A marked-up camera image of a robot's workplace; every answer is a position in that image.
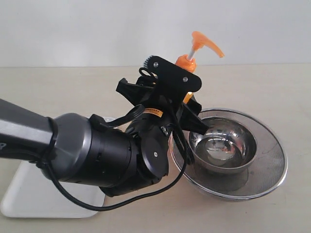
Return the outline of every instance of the pump nozzle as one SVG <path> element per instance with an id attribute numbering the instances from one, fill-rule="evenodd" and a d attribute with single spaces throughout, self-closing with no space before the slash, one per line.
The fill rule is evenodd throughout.
<path id="1" fill-rule="evenodd" d="M 194 31 L 192 33 L 192 48 L 190 53 L 180 56 L 176 61 L 176 65 L 193 73 L 196 69 L 194 54 L 203 46 L 209 47 L 211 50 L 217 53 L 219 57 L 224 57 L 224 53 L 214 42 L 208 39 L 201 32 Z M 184 98 L 184 103 L 188 103 L 192 96 L 193 93 L 188 93 Z"/>

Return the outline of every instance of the beige table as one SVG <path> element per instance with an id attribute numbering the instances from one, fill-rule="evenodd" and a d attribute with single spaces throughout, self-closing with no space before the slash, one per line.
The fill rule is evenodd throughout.
<path id="1" fill-rule="evenodd" d="M 273 193 L 232 203 L 198 193 L 183 178 L 174 188 L 89 219 L 9 219 L 3 233 L 202 232 L 306 233 L 311 229 L 311 65 L 199 67 L 204 108 L 224 107 L 251 114 L 270 126 L 289 157 L 285 183 Z M 119 79 L 134 82 L 137 68 L 2 68 L 0 98 L 45 116 L 67 112 L 120 117 L 131 105 L 115 92 Z M 0 160 L 0 198 L 19 161 Z M 178 173 L 171 162 L 166 185 Z M 106 199 L 106 204 L 126 197 Z"/>

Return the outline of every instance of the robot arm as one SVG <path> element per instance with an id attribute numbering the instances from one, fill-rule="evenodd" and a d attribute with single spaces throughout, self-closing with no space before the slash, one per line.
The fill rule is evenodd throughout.
<path id="1" fill-rule="evenodd" d="M 201 105 L 194 98 L 187 104 L 183 99 L 201 88 L 200 78 L 158 56 L 139 71 L 136 84 L 122 79 L 117 87 L 134 108 L 112 122 L 75 113 L 51 119 L 0 100 L 0 157 L 36 163 L 63 194 L 59 181 L 95 185 L 110 197 L 168 175 L 171 133 L 185 164 L 193 163 L 182 130 L 204 134 L 207 126 L 197 116 Z M 116 129 L 127 122 L 125 132 Z"/>

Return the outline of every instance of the metal colander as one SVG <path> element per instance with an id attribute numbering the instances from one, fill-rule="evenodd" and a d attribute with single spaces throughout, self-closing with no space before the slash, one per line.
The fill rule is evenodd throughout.
<path id="1" fill-rule="evenodd" d="M 270 193 L 284 181 L 288 167 L 287 156 L 268 127 L 251 116 L 228 109 L 205 109 L 199 117 L 225 117 L 240 122 L 255 137 L 258 147 L 255 160 L 242 173 L 212 174 L 199 163 L 187 166 L 185 176 L 193 185 L 218 197 L 247 200 Z M 181 169 L 184 160 L 173 140 L 170 148 L 175 164 Z"/>

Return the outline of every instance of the yellow warning label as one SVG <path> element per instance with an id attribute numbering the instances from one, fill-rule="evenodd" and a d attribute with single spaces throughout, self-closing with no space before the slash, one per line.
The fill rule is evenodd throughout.
<path id="1" fill-rule="evenodd" d="M 155 109 L 155 108 L 146 108 L 144 113 L 153 114 L 153 115 L 156 115 L 158 117 L 162 117 L 162 115 L 163 115 L 162 111 Z"/>

